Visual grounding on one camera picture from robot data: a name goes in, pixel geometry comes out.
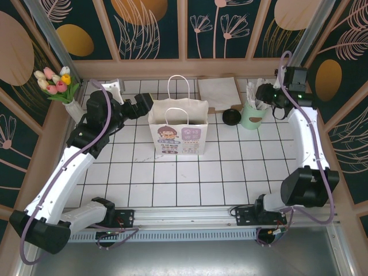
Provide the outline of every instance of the black bowl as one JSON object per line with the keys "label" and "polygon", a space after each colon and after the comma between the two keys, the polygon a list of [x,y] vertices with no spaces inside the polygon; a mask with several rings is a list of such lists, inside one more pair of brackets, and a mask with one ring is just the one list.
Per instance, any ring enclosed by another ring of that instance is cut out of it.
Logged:
{"label": "black bowl", "polygon": [[242,115],[236,109],[228,109],[223,113],[223,121],[227,125],[237,125],[242,119]]}

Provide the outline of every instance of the flower vase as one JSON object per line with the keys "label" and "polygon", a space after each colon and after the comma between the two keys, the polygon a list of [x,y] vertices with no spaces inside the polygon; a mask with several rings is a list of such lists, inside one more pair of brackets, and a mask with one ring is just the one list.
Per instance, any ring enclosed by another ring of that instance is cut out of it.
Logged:
{"label": "flower vase", "polygon": [[73,118],[76,123],[79,123],[84,115],[84,111],[80,106],[79,102],[76,102],[74,99],[70,103],[63,103],[65,109],[69,113],[69,115]]}

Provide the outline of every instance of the paper bag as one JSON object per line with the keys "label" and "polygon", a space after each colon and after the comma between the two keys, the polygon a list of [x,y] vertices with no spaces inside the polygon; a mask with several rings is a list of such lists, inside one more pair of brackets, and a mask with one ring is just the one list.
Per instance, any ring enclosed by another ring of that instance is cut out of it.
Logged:
{"label": "paper bag", "polygon": [[155,143],[156,152],[165,155],[201,155],[205,150],[207,134],[208,102],[188,98],[154,101],[148,114],[149,128]]}

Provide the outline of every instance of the white tile floor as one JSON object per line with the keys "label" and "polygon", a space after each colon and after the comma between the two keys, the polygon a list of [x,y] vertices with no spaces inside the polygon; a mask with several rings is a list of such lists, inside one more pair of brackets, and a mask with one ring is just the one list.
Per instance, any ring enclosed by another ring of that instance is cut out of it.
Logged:
{"label": "white tile floor", "polygon": [[[197,98],[195,81],[189,82],[191,97]],[[239,80],[241,92],[246,84],[246,79]],[[138,93],[168,97],[167,80],[129,80],[125,89],[125,99]],[[184,81],[172,81],[170,90],[172,98],[187,96]],[[93,91],[88,83],[84,109]],[[258,130],[248,131],[225,125],[221,116],[209,115],[201,156],[157,154],[147,116],[128,120],[82,175],[66,207],[77,208],[96,196],[113,201],[117,208],[252,204],[262,193],[278,192],[296,166],[286,120],[275,120],[269,112]]]}

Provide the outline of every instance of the yellow tulip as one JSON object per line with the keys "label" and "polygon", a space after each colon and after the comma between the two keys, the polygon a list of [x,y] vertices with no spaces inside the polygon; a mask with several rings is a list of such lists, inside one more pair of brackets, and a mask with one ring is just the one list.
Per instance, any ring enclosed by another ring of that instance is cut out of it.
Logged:
{"label": "yellow tulip", "polygon": [[71,78],[68,74],[62,75],[62,81],[66,83],[66,85],[69,85],[71,83]]}

